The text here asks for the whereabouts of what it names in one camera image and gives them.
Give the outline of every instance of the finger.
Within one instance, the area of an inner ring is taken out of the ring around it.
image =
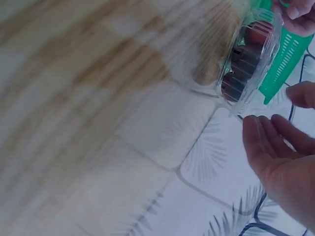
[[[285,144],[283,137],[277,132],[271,121],[264,116],[260,116],[259,120],[265,130],[269,143],[278,157],[289,158],[290,156],[294,156],[295,152]]]
[[[271,122],[279,134],[287,139],[295,150],[304,155],[315,154],[315,139],[303,133],[279,115],[273,115]]]
[[[291,3],[291,0],[272,0],[272,3],[273,4],[282,4],[282,3],[289,4]]]
[[[284,27],[291,33],[297,34],[302,37],[307,37],[315,33],[315,21],[312,20],[312,13],[314,12],[314,10],[312,10],[312,12],[308,15],[297,18],[295,20],[289,18],[286,12],[286,7],[281,4],[274,4],[272,6],[272,11],[275,13],[282,13]]]
[[[315,33],[315,22],[306,18],[305,16],[291,20],[288,16],[283,15],[284,27],[289,32],[301,37],[308,37],[312,35]]]
[[[261,142],[264,146],[265,152],[268,155],[270,155],[272,158],[278,157],[277,153],[273,149],[272,145],[270,144],[270,142],[266,136],[265,130],[264,130],[263,126],[261,125],[260,119],[257,117],[255,117],[255,119],[257,122],[258,130],[259,130],[259,134],[260,134],[260,139],[261,139]]]
[[[293,0],[286,12],[290,19],[295,20],[296,18],[308,14],[315,0]]]
[[[292,103],[298,107],[315,108],[315,83],[305,81],[286,89]]]
[[[275,169],[276,163],[265,151],[257,117],[249,116],[244,118],[243,142],[249,165],[261,182],[265,183],[271,170]]]

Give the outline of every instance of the plastic lid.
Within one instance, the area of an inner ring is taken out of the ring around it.
[[[282,26],[281,13],[256,8],[246,16],[216,86],[231,114],[245,110],[267,75],[280,47]]]

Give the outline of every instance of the hand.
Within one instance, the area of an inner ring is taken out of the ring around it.
[[[315,108],[315,83],[287,89],[293,104]],[[284,140],[292,144],[292,150]],[[315,139],[279,115],[246,117],[243,142],[248,161],[268,195],[289,215],[315,232]]]
[[[307,37],[315,33],[315,0],[282,0],[290,3],[288,8],[281,4],[281,0],[272,0],[272,10],[282,12],[284,27],[299,36]]]

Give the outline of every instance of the plastic clamshell package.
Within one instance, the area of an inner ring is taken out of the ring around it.
[[[231,115],[244,112],[267,75],[280,47],[282,26],[281,13],[263,8],[245,17],[216,84]]]

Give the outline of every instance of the wooden table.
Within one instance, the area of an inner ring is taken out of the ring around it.
[[[0,0],[1,235],[150,210],[213,113],[186,85],[218,77],[244,2]]]

